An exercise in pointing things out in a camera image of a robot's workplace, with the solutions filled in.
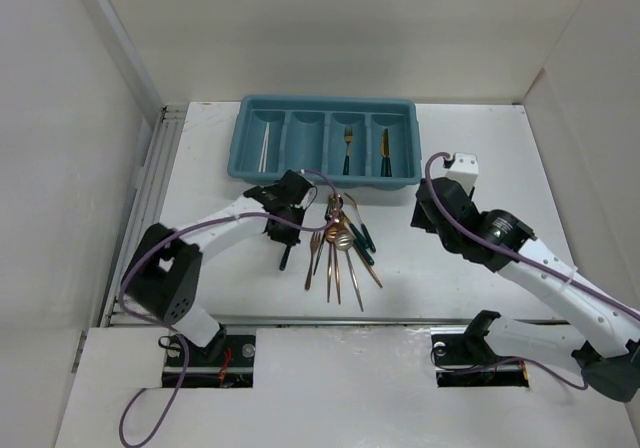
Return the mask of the rose gold fork green handle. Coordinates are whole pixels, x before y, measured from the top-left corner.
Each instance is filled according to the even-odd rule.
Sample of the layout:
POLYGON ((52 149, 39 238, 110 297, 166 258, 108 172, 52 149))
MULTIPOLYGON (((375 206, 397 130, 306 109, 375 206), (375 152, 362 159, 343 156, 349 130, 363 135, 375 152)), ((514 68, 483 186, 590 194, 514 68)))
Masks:
POLYGON ((288 260, 289 260, 289 257, 290 257, 290 253, 291 253, 291 249, 292 249, 291 245, 286 245, 285 246, 284 252, 283 252, 282 257, 281 257, 280 262, 279 262, 279 270, 280 271, 285 271, 286 270, 287 264, 288 264, 288 260))

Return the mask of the silver slotted spoon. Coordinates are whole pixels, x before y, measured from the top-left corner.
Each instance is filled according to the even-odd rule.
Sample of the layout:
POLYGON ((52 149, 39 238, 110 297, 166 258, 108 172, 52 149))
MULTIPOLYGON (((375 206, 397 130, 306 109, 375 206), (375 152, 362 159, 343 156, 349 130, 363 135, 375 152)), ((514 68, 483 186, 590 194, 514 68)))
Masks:
POLYGON ((346 257, 349 275, 352 281, 358 306, 360 311, 363 312, 364 304, 363 304, 363 300, 362 300, 362 296, 361 296, 361 292, 358 284, 358 279, 355 273, 355 269, 354 269, 353 262, 351 259, 351 254, 350 254, 350 250, 353 247, 353 237, 346 230, 340 230, 336 234, 334 244, 336 248, 339 251, 341 251, 346 257))

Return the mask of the gold knife green handle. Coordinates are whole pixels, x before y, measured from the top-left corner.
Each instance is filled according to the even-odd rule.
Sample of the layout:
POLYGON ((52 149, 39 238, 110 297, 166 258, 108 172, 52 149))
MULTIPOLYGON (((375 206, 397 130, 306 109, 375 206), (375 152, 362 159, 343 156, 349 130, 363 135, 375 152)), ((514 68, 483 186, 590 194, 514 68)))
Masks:
POLYGON ((389 176, 388 130, 384 129, 381 135, 381 171, 382 177, 389 176))
POLYGON ((390 161, 389 130, 388 129, 385 129, 383 131, 383 133, 382 133, 381 154, 382 154, 381 175, 383 177, 391 177, 392 176, 392 168, 391 168, 391 161, 390 161))

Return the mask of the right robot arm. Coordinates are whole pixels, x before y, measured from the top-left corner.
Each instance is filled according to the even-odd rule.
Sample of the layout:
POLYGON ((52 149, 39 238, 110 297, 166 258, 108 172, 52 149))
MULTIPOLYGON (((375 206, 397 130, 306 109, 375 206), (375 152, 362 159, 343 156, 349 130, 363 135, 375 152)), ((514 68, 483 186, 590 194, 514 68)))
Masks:
POLYGON ((559 325, 518 322, 483 310, 457 334, 434 338, 434 353, 456 371, 528 359, 579 375, 584 385, 627 403, 639 389, 639 313, 614 300, 556 257, 511 213, 479 211, 470 192, 446 177, 422 179, 412 226, 444 249, 481 265, 551 308, 559 325))

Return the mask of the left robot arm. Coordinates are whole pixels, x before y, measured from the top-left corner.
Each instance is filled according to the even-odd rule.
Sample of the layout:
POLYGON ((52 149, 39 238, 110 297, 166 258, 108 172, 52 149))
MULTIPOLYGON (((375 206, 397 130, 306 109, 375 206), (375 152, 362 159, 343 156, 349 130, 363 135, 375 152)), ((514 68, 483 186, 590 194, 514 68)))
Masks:
POLYGON ((288 170, 277 182, 246 190, 225 209, 192 225, 151 225, 125 271, 119 300, 130 297, 151 320, 184 337, 201 364, 217 362, 226 328, 195 301, 201 268, 254 236, 265 234, 288 247, 299 243, 303 204, 312 189, 301 174, 288 170))

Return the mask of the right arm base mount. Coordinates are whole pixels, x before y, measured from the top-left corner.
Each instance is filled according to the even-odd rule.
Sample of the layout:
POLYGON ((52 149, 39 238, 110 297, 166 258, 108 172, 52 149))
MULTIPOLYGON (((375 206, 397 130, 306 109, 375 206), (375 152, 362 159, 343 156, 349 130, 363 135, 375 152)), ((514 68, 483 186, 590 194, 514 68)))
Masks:
POLYGON ((464 333, 435 333, 431 336, 431 362, 439 388, 528 388, 522 362, 503 360, 479 337, 464 333))

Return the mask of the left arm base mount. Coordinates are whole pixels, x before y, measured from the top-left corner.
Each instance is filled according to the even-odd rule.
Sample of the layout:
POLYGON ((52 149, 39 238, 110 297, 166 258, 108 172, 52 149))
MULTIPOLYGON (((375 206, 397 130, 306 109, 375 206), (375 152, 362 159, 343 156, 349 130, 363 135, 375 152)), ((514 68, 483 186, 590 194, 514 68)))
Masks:
MULTIPOLYGON (((177 336, 161 336, 158 346, 165 351, 161 374, 163 388, 175 388, 181 375, 184 353, 177 336)), ((222 351, 210 359, 202 349, 191 343, 189 364, 182 388, 245 389, 254 382, 256 336, 254 334, 230 334, 222 351)))

